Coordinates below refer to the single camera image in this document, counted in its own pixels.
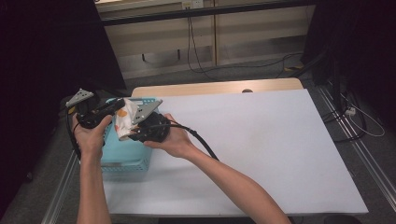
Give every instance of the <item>table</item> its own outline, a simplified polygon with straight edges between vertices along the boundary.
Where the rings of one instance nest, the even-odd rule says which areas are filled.
[[[282,91],[274,91],[277,85]],[[262,92],[239,93],[244,89]],[[132,94],[144,95],[163,99],[162,113],[198,131],[221,161],[264,186],[287,215],[368,212],[297,79],[142,87]],[[104,174],[104,185],[112,214],[245,216],[196,167],[161,150],[153,151],[148,172]]]

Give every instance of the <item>white table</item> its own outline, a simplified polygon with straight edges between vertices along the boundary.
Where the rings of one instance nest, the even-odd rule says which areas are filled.
[[[162,113],[197,131],[221,161],[261,184],[287,215],[368,212],[306,90],[161,99]],[[105,174],[104,184],[111,214],[245,215],[199,169],[161,150],[153,151],[148,172]]]

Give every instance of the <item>floor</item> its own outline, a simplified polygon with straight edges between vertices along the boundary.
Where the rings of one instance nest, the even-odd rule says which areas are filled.
[[[284,45],[288,45],[288,40],[284,41]],[[292,41],[296,41],[295,45],[290,44],[290,48],[280,51],[279,54],[269,50],[268,55],[261,58],[261,53],[265,54],[265,49],[269,49],[268,43],[259,44],[260,48],[254,48],[254,43],[245,45],[246,50],[241,50],[237,47],[227,47],[223,51],[223,65],[219,69],[212,70],[206,73],[199,73],[199,65],[196,59],[191,58],[191,67],[195,69],[192,72],[187,63],[186,50],[181,50],[182,58],[180,61],[172,63],[172,60],[177,60],[177,53],[162,52],[160,54],[146,55],[147,61],[144,63],[141,60],[141,55],[129,56],[120,59],[120,67],[125,77],[125,82],[128,90],[120,90],[125,93],[131,92],[135,87],[150,86],[150,85],[167,85],[177,83],[194,83],[194,82],[212,82],[212,81],[227,81],[227,80],[245,80],[245,79],[259,79],[259,78],[274,78],[287,77],[291,72],[282,72],[283,67],[300,65],[298,55],[285,60],[285,63],[276,63],[281,61],[283,56],[289,53],[295,53],[302,50],[303,39],[297,37]],[[210,51],[206,48],[198,49],[201,64],[205,68],[211,67]],[[266,66],[270,63],[276,63],[271,66]],[[326,103],[325,87],[315,86],[311,79],[311,74],[305,74],[300,77],[304,87],[308,89],[320,115],[326,115],[331,112],[330,105]],[[375,111],[367,104],[364,99],[359,100],[361,109],[367,114],[371,115],[376,121],[378,117]],[[40,223],[46,215],[47,209],[50,206],[54,192],[57,190],[61,177],[64,173],[64,167],[72,154],[71,146],[67,136],[64,134],[64,113],[60,112],[60,121],[57,129],[54,131],[49,147],[45,155],[37,164],[33,174],[32,182],[25,183],[21,186],[15,200],[9,206],[7,213],[1,219],[0,223]],[[370,119],[366,119],[368,123],[368,131],[370,133],[380,134],[381,129]],[[326,124],[329,134],[333,139],[344,139],[346,134],[340,126],[340,122],[331,121]],[[382,171],[389,179],[390,183],[396,182],[396,132],[385,127],[385,135],[381,137],[374,137],[366,134],[361,141],[368,148],[370,154],[375,158],[375,161],[382,168]],[[389,200],[384,196],[383,190],[377,185],[372,174],[362,161],[359,149],[354,142],[346,142],[336,144],[336,147],[343,158],[346,168],[351,173],[358,190],[361,193],[363,200],[369,209],[369,214],[356,215],[356,217],[363,224],[395,223],[396,208],[391,207]],[[79,185],[78,185],[78,168],[71,174],[71,183],[67,189],[62,206],[59,207],[59,213],[56,213],[56,223],[75,223],[78,211],[79,199]],[[295,223],[323,223],[323,218],[328,214],[315,214],[313,216],[294,217]],[[138,224],[156,224],[159,223],[158,218],[146,217],[122,217],[114,216],[114,223],[138,223]],[[197,223],[197,220],[185,221],[184,223]],[[210,223],[220,223],[218,220],[211,220]]]

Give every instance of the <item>person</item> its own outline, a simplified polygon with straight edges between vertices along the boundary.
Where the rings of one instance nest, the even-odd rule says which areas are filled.
[[[164,116],[174,120],[170,114]],[[111,223],[100,164],[103,135],[111,120],[111,116],[106,116],[97,127],[88,130],[78,125],[76,116],[73,117],[72,128],[75,127],[74,135],[81,150],[78,223]],[[146,141],[144,145],[163,149],[171,156],[196,165],[256,223],[290,224],[264,188],[248,176],[207,156],[191,142],[186,131],[172,127],[163,142]]]

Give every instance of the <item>wire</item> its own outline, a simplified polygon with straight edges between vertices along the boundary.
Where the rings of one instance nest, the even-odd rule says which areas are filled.
[[[183,126],[183,125],[181,125],[181,124],[179,124],[179,123],[177,123],[177,122],[175,122],[175,121],[173,121],[173,120],[170,120],[170,119],[169,119],[169,121],[174,122],[174,123],[176,123],[176,124],[158,124],[158,125],[149,126],[149,127],[147,127],[147,128],[140,128],[140,130],[160,129],[160,128],[163,128],[163,127],[173,127],[173,128],[181,128],[181,129],[184,129],[184,130],[186,130],[187,132],[189,132],[190,134],[192,134],[192,136],[194,136],[196,139],[198,139],[198,141],[204,146],[204,148],[206,149],[206,151],[209,153],[209,155],[210,155],[213,159],[215,159],[215,160],[217,160],[217,161],[219,160],[219,158],[218,158],[218,157],[216,156],[216,154],[213,152],[212,148],[210,148],[210,146],[207,144],[207,142],[204,140],[204,138],[201,137],[201,135],[198,134],[198,132],[196,132],[195,130],[193,130],[193,129],[189,128],[189,127]]]
[[[202,66],[201,66],[201,63],[200,63],[200,61],[199,61],[199,57],[198,57],[198,53],[197,53],[197,48],[196,48],[196,45],[195,45],[195,38],[194,38],[194,31],[193,31],[193,28],[192,28],[192,21],[191,21],[191,18],[190,17],[188,17],[187,18],[187,20],[188,20],[188,22],[189,22],[189,48],[188,48],[188,50],[187,50],[187,62],[188,62],[188,64],[189,64],[189,68],[190,68],[190,70],[192,71],[192,72],[195,72],[195,73],[203,73],[207,78],[209,78],[209,79],[212,79],[212,80],[215,80],[215,81],[221,81],[221,80],[219,80],[219,79],[217,79],[217,78],[213,78],[213,77],[210,77],[207,73],[206,73],[206,71],[204,70],[204,68],[202,68]],[[195,57],[196,57],[196,59],[197,59],[197,62],[198,62],[198,65],[199,65],[199,67],[200,67],[200,69],[201,69],[201,71],[202,72],[197,72],[197,71],[195,71],[194,69],[192,69],[192,67],[191,67],[191,64],[190,64],[190,34],[191,34],[191,37],[192,37],[192,44],[194,45],[194,52],[195,52]]]
[[[192,27],[192,21],[191,21],[190,17],[188,17],[188,22],[189,22],[189,47],[188,47],[188,51],[187,51],[187,62],[189,64],[189,68],[194,73],[203,73],[206,77],[208,77],[210,79],[213,79],[213,80],[216,80],[216,81],[221,81],[221,80],[213,78],[213,77],[210,77],[207,74],[207,72],[211,72],[211,71],[214,71],[214,70],[220,70],[220,69],[229,69],[229,68],[262,68],[262,67],[275,65],[275,64],[278,64],[278,63],[283,63],[282,71],[276,76],[276,77],[279,77],[283,73],[283,70],[284,70],[284,67],[285,67],[285,64],[284,64],[285,60],[287,60],[288,58],[291,58],[292,56],[295,56],[295,55],[302,55],[302,53],[287,54],[281,60],[276,61],[274,63],[267,63],[267,64],[261,64],[261,65],[233,65],[233,66],[224,66],[224,67],[214,67],[214,68],[209,68],[209,69],[205,70],[201,66],[201,63],[200,63],[199,58],[198,58],[197,49],[196,49],[196,45],[195,45],[195,39],[194,39],[194,33],[193,33],[193,27]],[[198,69],[198,70],[193,69],[191,67],[191,62],[190,62],[191,42],[190,42],[190,39],[192,39],[192,43],[194,45],[195,57],[197,59],[198,65],[200,67],[200,69]]]
[[[285,71],[285,60],[291,58],[292,56],[295,55],[300,55],[302,53],[295,53],[295,54],[287,54],[282,58],[282,70],[276,75],[275,78],[278,78],[280,75],[282,75],[282,73]]]
[[[353,92],[352,92],[352,98],[354,99],[354,101],[358,105],[359,102],[357,101],[356,96],[355,96],[355,94]],[[362,115],[362,113],[360,111],[358,112],[358,116],[361,118],[362,130],[358,134],[356,134],[355,136],[349,137],[347,139],[334,140],[334,143],[345,143],[345,142],[355,141],[355,140],[358,140],[358,139],[362,138],[364,135],[366,135],[366,132],[363,131],[363,130],[367,130],[366,120],[364,119],[364,116]]]
[[[81,151],[79,150],[76,137],[74,136],[74,130],[77,128],[78,124],[76,125],[76,127],[73,129],[73,132],[72,132],[71,128],[70,128],[70,122],[69,122],[69,113],[68,113],[69,108],[67,107],[64,111],[65,111],[65,114],[66,114],[66,129],[67,129],[67,133],[69,134],[69,138],[70,138],[70,141],[72,143],[73,150],[75,151],[76,155],[78,156],[78,159],[81,160]]]
[[[381,128],[382,133],[381,133],[381,134],[374,134],[374,133],[369,133],[369,132],[367,132],[367,130],[365,130],[365,129],[363,129],[361,126],[359,126],[359,125],[355,122],[355,120],[353,120],[353,118],[349,115],[350,121],[351,121],[357,128],[359,128],[361,131],[363,131],[363,132],[365,132],[365,133],[367,133],[367,134],[369,134],[369,135],[371,135],[371,136],[373,136],[373,137],[382,137],[382,136],[385,135],[385,130],[384,130],[384,128],[382,127],[381,124],[379,124],[375,119],[373,119],[373,118],[372,118],[370,115],[368,115],[366,112],[364,112],[363,110],[361,110],[358,106],[356,106],[356,105],[352,104],[350,101],[348,101],[348,99],[347,99],[343,94],[341,94],[341,96],[342,96],[344,99],[346,99],[346,101],[347,101],[350,105],[352,105],[353,107],[355,107],[359,112],[361,112],[363,115],[365,115],[366,117],[368,117],[369,119],[371,119],[376,125],[378,125],[378,127]]]

